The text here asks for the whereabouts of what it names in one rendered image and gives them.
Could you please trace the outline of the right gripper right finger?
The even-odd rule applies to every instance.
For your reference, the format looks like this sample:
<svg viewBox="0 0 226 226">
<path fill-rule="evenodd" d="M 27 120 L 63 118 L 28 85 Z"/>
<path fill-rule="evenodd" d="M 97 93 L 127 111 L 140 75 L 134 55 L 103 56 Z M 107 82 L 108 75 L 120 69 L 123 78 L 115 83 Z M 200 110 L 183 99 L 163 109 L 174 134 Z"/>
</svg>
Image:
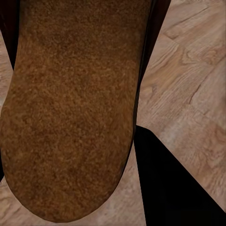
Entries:
<svg viewBox="0 0 226 226">
<path fill-rule="evenodd" d="M 146 226 L 226 226 L 226 213 L 149 129 L 134 146 Z"/>
</svg>

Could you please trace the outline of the sandal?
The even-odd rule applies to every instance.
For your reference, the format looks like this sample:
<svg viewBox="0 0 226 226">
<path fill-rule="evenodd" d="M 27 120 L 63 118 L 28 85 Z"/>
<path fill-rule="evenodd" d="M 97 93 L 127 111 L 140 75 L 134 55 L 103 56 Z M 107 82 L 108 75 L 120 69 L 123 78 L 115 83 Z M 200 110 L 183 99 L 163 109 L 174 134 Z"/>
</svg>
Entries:
<svg viewBox="0 0 226 226">
<path fill-rule="evenodd" d="M 0 0 L 13 69 L 0 112 L 1 162 L 32 214 L 73 222 L 115 191 L 171 1 Z"/>
</svg>

